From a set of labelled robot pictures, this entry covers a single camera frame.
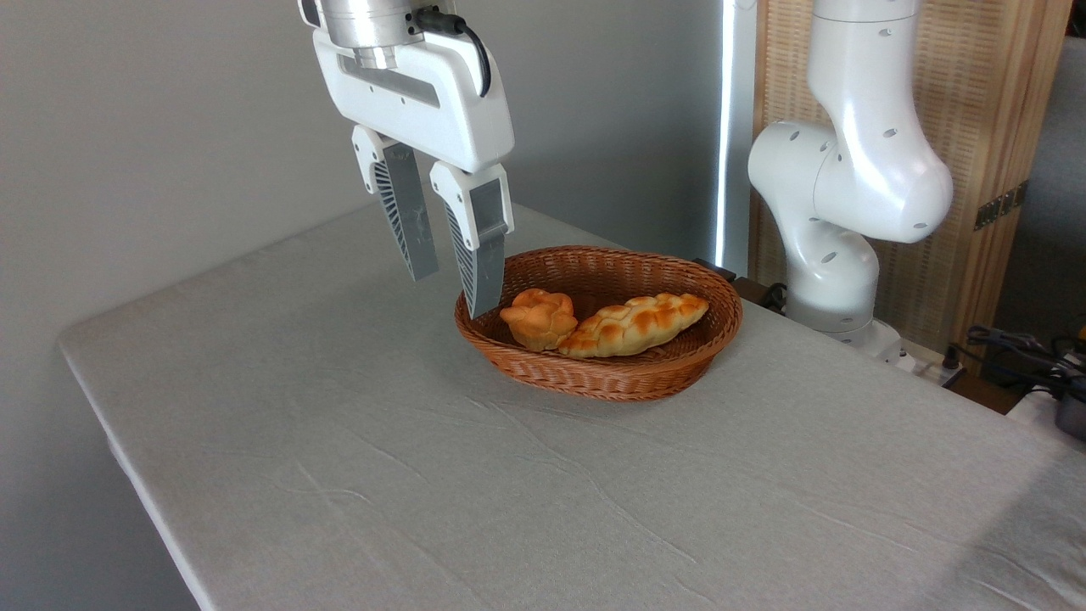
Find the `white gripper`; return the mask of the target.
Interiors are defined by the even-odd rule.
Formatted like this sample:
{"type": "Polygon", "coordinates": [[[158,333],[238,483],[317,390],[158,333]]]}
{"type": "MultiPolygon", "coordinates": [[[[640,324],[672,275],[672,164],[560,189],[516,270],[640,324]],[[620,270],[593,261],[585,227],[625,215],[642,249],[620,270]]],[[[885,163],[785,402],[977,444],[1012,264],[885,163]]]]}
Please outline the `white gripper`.
{"type": "Polygon", "coordinates": [[[420,281],[439,270],[415,148],[439,160],[429,177],[445,201],[470,317],[496,308],[505,236],[513,230],[506,171],[495,164],[513,148],[497,67],[491,67],[491,87],[480,96],[479,58],[466,37],[428,31],[421,42],[399,46],[397,65],[387,71],[359,67],[326,31],[311,38],[336,109],[361,125],[352,132],[361,177],[380,198],[411,278],[420,281]]]}

